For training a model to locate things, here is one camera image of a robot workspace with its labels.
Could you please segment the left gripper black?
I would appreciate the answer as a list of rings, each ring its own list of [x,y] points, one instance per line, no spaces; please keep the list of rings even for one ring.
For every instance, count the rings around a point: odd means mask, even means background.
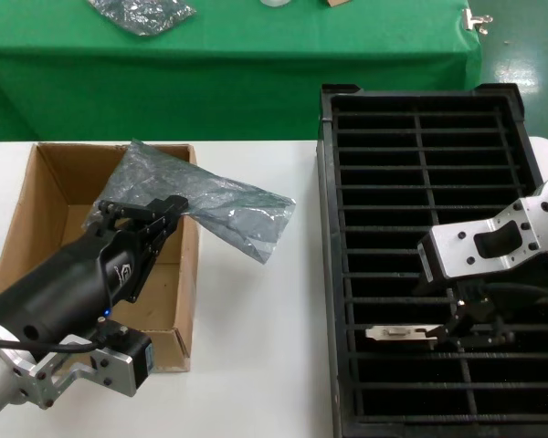
[[[119,302],[136,302],[166,240],[188,201],[177,195],[146,205],[103,200],[102,228],[131,228],[105,235],[86,233],[0,293],[0,327],[35,360],[67,335],[84,335]]]

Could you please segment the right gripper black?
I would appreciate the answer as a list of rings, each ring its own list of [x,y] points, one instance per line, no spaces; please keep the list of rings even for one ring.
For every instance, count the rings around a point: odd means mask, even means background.
[[[516,284],[486,283],[483,280],[458,282],[457,307],[451,319],[431,330],[438,343],[463,349],[487,349],[511,344],[515,333],[508,330],[505,318],[511,314],[510,294]],[[490,331],[471,331],[475,325],[489,324]]]

